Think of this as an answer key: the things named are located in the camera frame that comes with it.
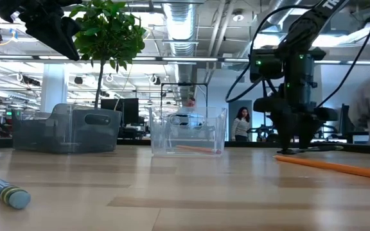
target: black cable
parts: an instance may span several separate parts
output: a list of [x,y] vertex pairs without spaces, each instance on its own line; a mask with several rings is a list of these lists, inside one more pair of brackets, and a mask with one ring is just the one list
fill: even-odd
[[[263,25],[266,23],[267,19],[274,15],[275,13],[278,13],[278,12],[281,12],[283,10],[289,10],[289,9],[305,9],[305,10],[310,10],[313,8],[313,6],[299,6],[299,5],[292,5],[292,6],[284,6],[284,7],[281,7],[281,8],[278,8],[276,10],[274,10],[273,12],[270,12],[260,23],[260,25],[258,26],[258,29],[256,29],[255,31],[255,34],[252,38],[252,42],[251,42],[251,48],[249,50],[249,53],[252,54],[252,50],[254,48],[254,41],[256,39],[256,37],[258,36],[259,32],[261,31]],[[228,90],[228,93],[226,94],[226,97],[225,97],[225,101],[227,103],[232,103],[240,98],[242,98],[244,95],[246,95],[249,91],[251,91],[255,86],[257,86],[257,84],[260,82],[260,81],[255,81],[247,90],[243,91],[241,94],[237,95],[235,98],[233,99],[229,99],[229,95],[231,94],[232,90],[235,88],[236,84],[243,78],[243,75],[248,71],[249,67],[251,66],[251,55],[249,55],[249,63],[247,64],[246,68],[242,71],[241,75],[239,75],[239,77],[237,77],[237,79],[235,80],[235,82],[231,85],[231,88]]]
[[351,65],[351,67],[349,68],[349,70],[345,74],[345,76],[342,79],[342,81],[340,82],[339,86],[326,99],[324,99],[321,103],[319,103],[319,105],[317,107],[323,106],[323,104],[326,103],[330,98],[332,98],[332,96],[335,95],[339,91],[339,89],[343,86],[343,84],[345,83],[346,79],[351,74],[351,71],[352,71],[353,67],[355,66],[355,64],[357,64],[357,61],[358,61],[360,55],[362,54],[364,48],[366,47],[367,43],[369,42],[369,39],[370,39],[370,30],[369,30],[368,35],[366,36],[366,39],[365,39],[364,44],[362,44],[362,47],[359,49],[359,52],[358,52],[357,56],[353,60],[353,63]]
[[267,86],[265,85],[265,80],[262,80],[262,94],[263,97],[267,97]]

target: green leaves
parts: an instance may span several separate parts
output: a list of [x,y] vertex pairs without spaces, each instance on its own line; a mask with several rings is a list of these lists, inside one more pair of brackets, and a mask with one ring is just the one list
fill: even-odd
[[115,60],[109,60],[109,65],[115,70],[116,68]]
[[110,13],[108,10],[102,10],[103,14],[106,16],[106,17],[109,17],[110,16]]
[[127,70],[127,63],[125,61],[119,62],[119,65],[122,66],[125,70]]
[[121,9],[125,7],[125,3],[112,3],[108,4],[108,10],[110,12],[110,15],[115,17],[116,13]]
[[93,0],[92,4],[95,6],[95,7],[100,7],[101,4],[102,4],[102,0]]
[[75,47],[82,55],[81,60],[109,61],[109,65],[118,72],[119,67],[127,69],[132,59],[145,48],[141,19],[133,14],[127,15],[122,9],[125,3],[111,0],[90,0],[77,6],[70,16],[85,12],[76,19],[82,30],[77,33]]
[[95,35],[99,31],[101,31],[101,28],[90,28],[87,31],[85,31],[85,35],[87,36]]
[[81,60],[87,61],[87,60],[89,60],[89,58],[90,58],[90,56],[88,54],[84,54],[84,55],[82,55]]

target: tree trunk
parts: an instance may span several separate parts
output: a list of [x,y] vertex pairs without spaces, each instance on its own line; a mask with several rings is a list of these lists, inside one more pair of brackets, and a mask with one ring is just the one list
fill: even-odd
[[103,66],[105,65],[107,61],[101,60],[101,69],[100,69],[100,76],[98,77],[98,88],[96,89],[96,95],[95,95],[95,106],[94,108],[98,108],[98,102],[100,100],[100,92],[101,92],[101,83],[102,83],[102,74],[103,74]]

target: exposed pipe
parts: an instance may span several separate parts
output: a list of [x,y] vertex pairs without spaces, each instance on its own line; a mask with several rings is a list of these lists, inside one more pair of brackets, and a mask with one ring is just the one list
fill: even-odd
[[[166,28],[168,37],[172,40],[194,40],[196,6],[186,3],[163,4],[166,14]],[[173,56],[193,56],[195,44],[170,43]],[[176,82],[190,83],[192,79],[192,66],[175,65]],[[179,96],[185,101],[189,97],[189,88],[179,88]]]
[[[154,32],[152,30],[151,30],[151,35],[152,35],[152,38],[155,38]],[[158,46],[158,43],[157,43],[156,40],[154,40],[154,45],[155,45],[155,48],[158,52],[158,55],[162,56],[161,50],[159,49],[159,46]],[[168,74],[168,71],[166,71],[165,65],[162,64],[162,66],[164,67],[165,76],[168,77],[168,81],[171,83],[171,76]],[[173,93],[173,95],[174,95],[175,99],[177,99],[178,95],[175,92]]]
[[224,8],[225,8],[225,0],[221,0],[219,7],[218,7],[218,15],[216,15],[216,21],[215,21],[215,25],[212,31],[211,42],[209,43],[209,48],[208,48],[208,53],[207,53],[208,56],[212,55],[213,45],[216,40],[216,35],[218,34],[219,25],[221,24],[221,19],[222,19],[222,14],[224,13]]
[[221,31],[219,33],[218,42],[216,42],[216,47],[215,47],[215,50],[213,52],[213,56],[218,55],[218,52],[219,52],[219,49],[221,47],[222,41],[224,40],[224,36],[225,36],[226,29],[228,27],[229,20],[231,20],[232,12],[234,11],[235,3],[236,3],[236,0],[232,0],[229,3],[226,18],[225,18],[224,24],[222,25]]

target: woman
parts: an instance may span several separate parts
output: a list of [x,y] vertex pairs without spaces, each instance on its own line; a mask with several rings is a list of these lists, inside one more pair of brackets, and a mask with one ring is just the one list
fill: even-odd
[[231,137],[232,141],[249,141],[247,130],[251,128],[249,124],[248,108],[241,107],[238,111],[234,123],[232,124]]

